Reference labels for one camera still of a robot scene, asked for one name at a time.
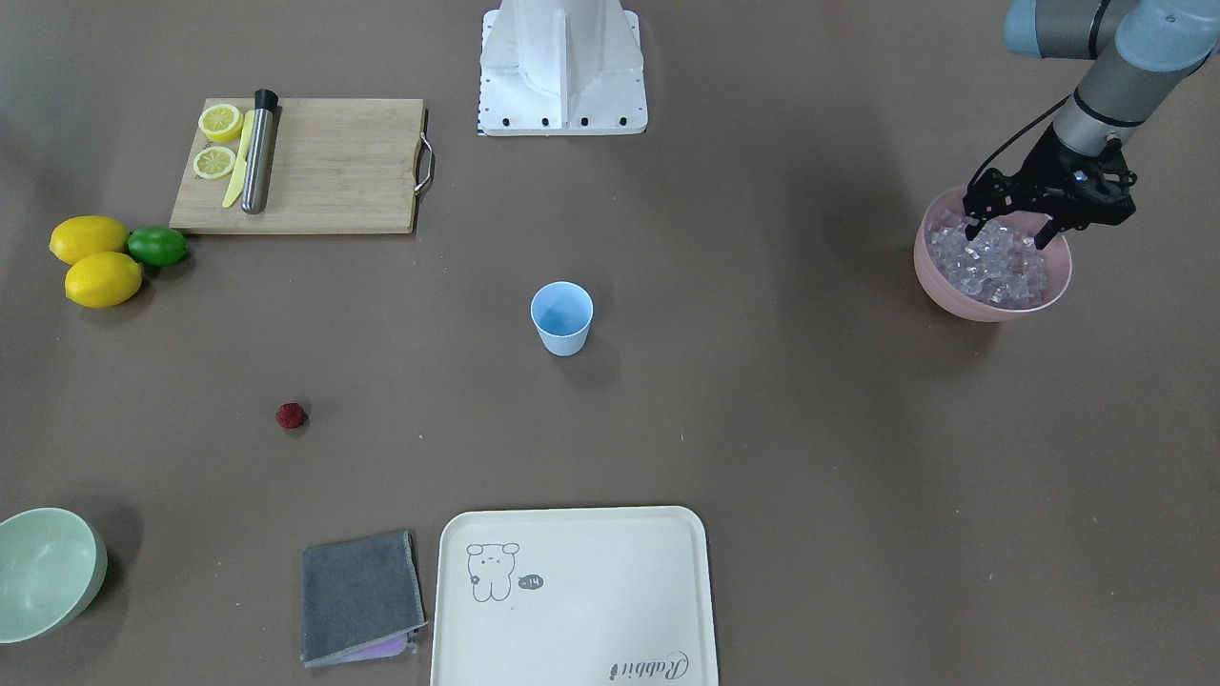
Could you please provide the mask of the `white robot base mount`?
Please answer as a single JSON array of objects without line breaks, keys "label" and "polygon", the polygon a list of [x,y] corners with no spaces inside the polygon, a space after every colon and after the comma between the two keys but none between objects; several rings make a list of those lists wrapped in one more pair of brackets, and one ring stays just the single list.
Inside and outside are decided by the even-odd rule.
[{"label": "white robot base mount", "polygon": [[647,131],[640,18],[621,2],[501,1],[479,26],[479,134]]}]

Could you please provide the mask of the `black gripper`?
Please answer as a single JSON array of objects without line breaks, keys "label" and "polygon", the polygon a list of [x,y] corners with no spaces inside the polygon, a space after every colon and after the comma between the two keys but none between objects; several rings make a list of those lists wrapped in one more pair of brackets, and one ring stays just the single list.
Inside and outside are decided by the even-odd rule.
[{"label": "black gripper", "polygon": [[1120,135],[1104,135],[1098,155],[1085,155],[1046,131],[1014,175],[985,170],[965,187],[963,210],[966,240],[975,240],[989,221],[1011,212],[1046,214],[1035,234],[1042,251],[1059,234],[1093,223],[1118,226],[1136,212]]}]

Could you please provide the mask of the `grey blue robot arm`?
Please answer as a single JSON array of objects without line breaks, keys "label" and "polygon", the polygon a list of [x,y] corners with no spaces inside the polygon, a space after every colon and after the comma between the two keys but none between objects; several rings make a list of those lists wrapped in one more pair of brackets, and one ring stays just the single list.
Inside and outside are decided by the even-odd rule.
[{"label": "grey blue robot arm", "polygon": [[1032,59],[1089,61],[1089,70],[1041,114],[1046,131],[1024,164],[1002,173],[978,168],[963,198],[965,237],[1013,212],[1039,212],[1042,249],[1066,231],[1118,226],[1132,217],[1137,175],[1128,140],[1175,87],[1218,52],[1215,1],[1014,1],[1004,43]]}]

